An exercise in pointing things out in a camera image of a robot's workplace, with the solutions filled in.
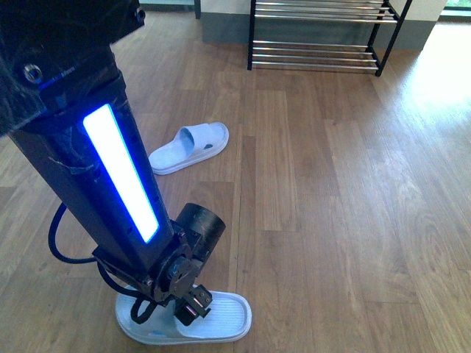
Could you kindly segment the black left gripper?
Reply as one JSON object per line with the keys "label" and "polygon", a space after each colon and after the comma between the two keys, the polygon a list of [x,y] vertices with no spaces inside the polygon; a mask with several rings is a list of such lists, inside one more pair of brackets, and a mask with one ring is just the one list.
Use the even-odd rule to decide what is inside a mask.
{"label": "black left gripper", "polygon": [[178,257],[167,271],[169,290],[175,297],[174,316],[184,326],[190,326],[211,311],[212,294],[203,285],[194,284],[197,270],[192,261]]}

